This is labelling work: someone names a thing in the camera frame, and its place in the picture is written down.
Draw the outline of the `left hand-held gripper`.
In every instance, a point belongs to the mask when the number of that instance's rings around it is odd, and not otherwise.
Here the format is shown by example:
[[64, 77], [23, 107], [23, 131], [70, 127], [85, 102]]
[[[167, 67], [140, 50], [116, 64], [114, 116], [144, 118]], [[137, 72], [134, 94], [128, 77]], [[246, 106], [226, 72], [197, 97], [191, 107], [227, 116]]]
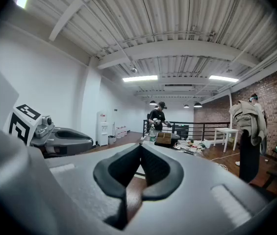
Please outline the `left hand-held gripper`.
[[[54, 131], [55, 146], [51, 142]], [[72, 156], [90, 150], [93, 140], [70, 128], [55, 128], [50, 116], [43, 116], [26, 104], [13, 107], [8, 133], [21, 139], [26, 146], [39, 148], [45, 158]]]

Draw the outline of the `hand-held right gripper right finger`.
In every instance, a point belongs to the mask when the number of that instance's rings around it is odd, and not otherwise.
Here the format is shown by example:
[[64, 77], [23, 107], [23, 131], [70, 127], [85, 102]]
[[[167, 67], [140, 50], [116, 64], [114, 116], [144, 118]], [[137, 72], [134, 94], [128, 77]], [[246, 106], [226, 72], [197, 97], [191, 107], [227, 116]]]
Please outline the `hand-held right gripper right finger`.
[[180, 186], [166, 199], [144, 201], [126, 235], [262, 234], [277, 206], [216, 163], [168, 148], [154, 149], [183, 168]]

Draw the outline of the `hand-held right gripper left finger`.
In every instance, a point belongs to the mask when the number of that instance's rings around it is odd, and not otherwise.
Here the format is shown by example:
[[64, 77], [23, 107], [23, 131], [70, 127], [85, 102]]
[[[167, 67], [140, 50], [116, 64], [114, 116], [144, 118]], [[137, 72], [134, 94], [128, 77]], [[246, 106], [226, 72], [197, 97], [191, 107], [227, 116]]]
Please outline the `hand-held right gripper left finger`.
[[30, 172], [37, 203], [30, 214], [30, 231], [35, 235], [128, 235], [126, 188], [122, 197], [106, 195], [93, 171], [104, 159], [133, 154], [137, 144], [101, 152], [44, 159], [39, 149], [30, 148]]

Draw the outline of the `white water dispenser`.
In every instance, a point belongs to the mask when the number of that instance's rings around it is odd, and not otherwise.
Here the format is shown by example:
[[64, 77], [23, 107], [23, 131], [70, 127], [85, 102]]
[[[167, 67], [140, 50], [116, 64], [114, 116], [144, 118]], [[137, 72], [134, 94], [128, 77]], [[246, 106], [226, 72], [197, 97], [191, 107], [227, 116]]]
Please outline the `white water dispenser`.
[[97, 112], [97, 142], [99, 146], [108, 145], [108, 122], [107, 114]]

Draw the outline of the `pile of small packets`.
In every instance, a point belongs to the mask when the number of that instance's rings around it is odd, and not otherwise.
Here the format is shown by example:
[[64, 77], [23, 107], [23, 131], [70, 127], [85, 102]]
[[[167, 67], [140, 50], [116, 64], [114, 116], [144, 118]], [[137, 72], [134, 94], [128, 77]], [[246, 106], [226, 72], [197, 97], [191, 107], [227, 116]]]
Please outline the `pile of small packets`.
[[211, 144], [212, 141], [209, 140], [178, 140], [173, 148], [183, 153], [203, 157], [204, 151], [209, 149]]

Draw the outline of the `black high-back chair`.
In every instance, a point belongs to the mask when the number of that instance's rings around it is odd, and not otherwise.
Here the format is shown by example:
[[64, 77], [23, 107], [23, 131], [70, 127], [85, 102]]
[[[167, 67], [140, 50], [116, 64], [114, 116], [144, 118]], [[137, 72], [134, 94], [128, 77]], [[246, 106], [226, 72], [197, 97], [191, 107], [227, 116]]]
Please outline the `black high-back chair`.
[[243, 131], [240, 138], [239, 178], [246, 183], [251, 182], [258, 174], [260, 145], [259, 141], [253, 145], [248, 131]]

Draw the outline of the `wooden organizer box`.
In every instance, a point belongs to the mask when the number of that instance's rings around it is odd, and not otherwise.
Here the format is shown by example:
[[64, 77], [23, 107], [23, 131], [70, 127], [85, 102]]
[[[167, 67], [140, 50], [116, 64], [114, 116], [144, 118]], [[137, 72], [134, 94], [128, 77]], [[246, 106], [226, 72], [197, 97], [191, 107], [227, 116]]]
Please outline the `wooden organizer box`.
[[154, 144], [163, 147], [170, 147], [172, 144], [172, 134], [163, 132], [157, 133]]

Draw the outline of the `small white table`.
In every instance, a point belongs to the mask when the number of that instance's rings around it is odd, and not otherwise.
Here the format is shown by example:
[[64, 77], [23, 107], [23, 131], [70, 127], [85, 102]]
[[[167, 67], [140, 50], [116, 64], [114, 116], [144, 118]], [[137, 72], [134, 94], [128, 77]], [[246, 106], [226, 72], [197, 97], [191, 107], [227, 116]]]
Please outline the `small white table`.
[[224, 149], [223, 149], [224, 153], [227, 150], [227, 142], [229, 140], [230, 134], [234, 134], [235, 135], [234, 142], [233, 142], [233, 149], [232, 149], [234, 151], [235, 148], [236, 148], [236, 144], [237, 144], [238, 130], [237, 129], [232, 129], [232, 128], [225, 128], [225, 127], [223, 127], [223, 128], [215, 128], [213, 146], [216, 145], [217, 133], [218, 132], [223, 134], [222, 144], [224, 145]]

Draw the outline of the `black metal railing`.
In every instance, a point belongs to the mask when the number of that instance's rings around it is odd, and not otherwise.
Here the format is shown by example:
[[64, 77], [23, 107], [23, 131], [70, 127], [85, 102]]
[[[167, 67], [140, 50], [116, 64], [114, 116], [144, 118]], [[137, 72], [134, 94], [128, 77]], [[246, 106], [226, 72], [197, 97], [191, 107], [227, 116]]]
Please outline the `black metal railing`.
[[183, 122], [172, 121], [171, 126], [163, 124], [162, 132], [179, 135], [182, 139], [211, 140], [214, 137], [215, 128], [229, 128], [230, 121], [222, 122]]

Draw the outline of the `beige coat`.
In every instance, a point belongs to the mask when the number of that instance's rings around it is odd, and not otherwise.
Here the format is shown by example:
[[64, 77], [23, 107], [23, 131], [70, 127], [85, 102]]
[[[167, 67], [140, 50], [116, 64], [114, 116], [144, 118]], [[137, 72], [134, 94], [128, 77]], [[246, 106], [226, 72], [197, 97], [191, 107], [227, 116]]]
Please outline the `beige coat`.
[[267, 135], [267, 127], [262, 111], [249, 102], [239, 100], [238, 103], [230, 107], [229, 113], [232, 115], [238, 128], [247, 131], [251, 139], [251, 144], [260, 144]]

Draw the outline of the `ceiling air vent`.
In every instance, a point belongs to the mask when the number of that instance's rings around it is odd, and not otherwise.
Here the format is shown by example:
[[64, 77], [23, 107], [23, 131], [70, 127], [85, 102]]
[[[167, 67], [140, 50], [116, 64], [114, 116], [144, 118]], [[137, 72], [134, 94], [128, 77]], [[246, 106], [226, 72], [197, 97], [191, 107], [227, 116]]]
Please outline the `ceiling air vent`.
[[163, 86], [164, 91], [170, 92], [193, 91], [194, 89], [192, 84], [165, 84]]

